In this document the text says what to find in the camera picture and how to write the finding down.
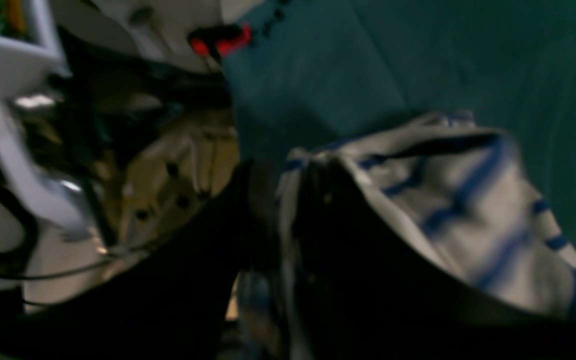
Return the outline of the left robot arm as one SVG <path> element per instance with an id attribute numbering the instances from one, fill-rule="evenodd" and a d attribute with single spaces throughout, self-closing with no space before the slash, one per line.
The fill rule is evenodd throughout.
<path id="1" fill-rule="evenodd" d="M 25 230 L 0 280 L 131 264 L 217 193 L 234 148 L 228 0 L 0 0 L 0 202 Z"/>

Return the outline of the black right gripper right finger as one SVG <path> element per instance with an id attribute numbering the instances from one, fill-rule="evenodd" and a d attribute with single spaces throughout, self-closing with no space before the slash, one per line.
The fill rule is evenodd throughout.
<path id="1" fill-rule="evenodd" d="M 327 288 L 341 301 L 356 296 L 359 278 L 350 181 L 338 161 L 309 164 L 300 182 L 293 225 L 298 278 L 316 289 Z"/>

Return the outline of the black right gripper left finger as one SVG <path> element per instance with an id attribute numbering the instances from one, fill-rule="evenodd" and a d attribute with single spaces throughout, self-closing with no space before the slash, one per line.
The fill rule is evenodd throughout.
<path id="1" fill-rule="evenodd" d="M 279 267 L 276 180 L 275 164 L 267 159 L 248 159 L 237 168 L 237 251 L 251 271 Z"/>

